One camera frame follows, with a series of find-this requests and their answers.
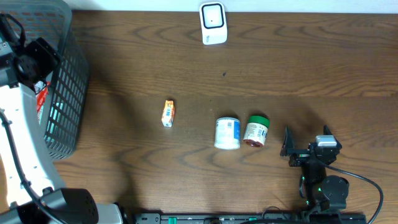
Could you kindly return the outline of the small orange carton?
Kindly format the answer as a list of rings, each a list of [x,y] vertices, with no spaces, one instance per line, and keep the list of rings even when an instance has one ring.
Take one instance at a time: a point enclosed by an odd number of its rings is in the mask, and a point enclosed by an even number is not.
[[[161,122],[165,127],[172,127],[175,116],[175,105],[172,100],[166,100],[162,113]]]

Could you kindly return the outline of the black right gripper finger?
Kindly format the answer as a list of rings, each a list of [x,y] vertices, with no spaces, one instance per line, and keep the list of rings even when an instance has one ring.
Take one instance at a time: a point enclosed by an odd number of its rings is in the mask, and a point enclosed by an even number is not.
[[[280,151],[280,156],[290,156],[294,150],[294,140],[288,126],[285,127],[284,142]]]
[[[323,134],[324,134],[324,135],[333,135],[333,134],[331,133],[329,127],[328,127],[327,125],[324,125],[324,126],[323,126]],[[337,146],[336,146],[336,148],[341,149],[341,148],[342,148],[341,143],[340,143],[337,139],[336,139],[336,141],[337,141]]]

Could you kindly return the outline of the white blue round container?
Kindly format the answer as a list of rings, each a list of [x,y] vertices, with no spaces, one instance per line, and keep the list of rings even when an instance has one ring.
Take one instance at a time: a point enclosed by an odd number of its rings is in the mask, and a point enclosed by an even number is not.
[[[240,121],[224,117],[216,120],[214,147],[223,150],[240,148]]]

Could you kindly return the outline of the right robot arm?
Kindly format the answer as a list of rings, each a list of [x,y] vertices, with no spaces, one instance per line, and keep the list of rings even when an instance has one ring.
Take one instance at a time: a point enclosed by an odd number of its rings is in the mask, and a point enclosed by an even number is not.
[[[327,175],[326,167],[336,161],[342,145],[328,126],[323,134],[315,137],[306,149],[296,149],[289,128],[285,129],[284,143],[280,155],[289,158],[289,166],[300,167],[300,196],[307,201],[307,209],[301,212],[304,220],[314,220],[322,213],[338,213],[346,208],[349,182],[337,175]]]

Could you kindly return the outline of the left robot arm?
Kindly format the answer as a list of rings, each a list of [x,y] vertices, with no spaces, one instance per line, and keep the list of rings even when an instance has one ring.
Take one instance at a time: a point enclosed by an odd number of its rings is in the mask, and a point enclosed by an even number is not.
[[[62,56],[43,38],[29,44],[19,21],[1,14],[1,160],[9,210],[1,223],[126,223],[116,203],[98,204],[86,189],[70,189],[40,133],[35,84],[45,82]]]

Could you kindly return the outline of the green lid jar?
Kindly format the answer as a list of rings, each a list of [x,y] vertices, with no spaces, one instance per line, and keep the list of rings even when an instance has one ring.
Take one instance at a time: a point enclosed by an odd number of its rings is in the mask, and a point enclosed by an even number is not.
[[[263,116],[253,115],[248,119],[243,141],[252,147],[265,145],[270,121]]]

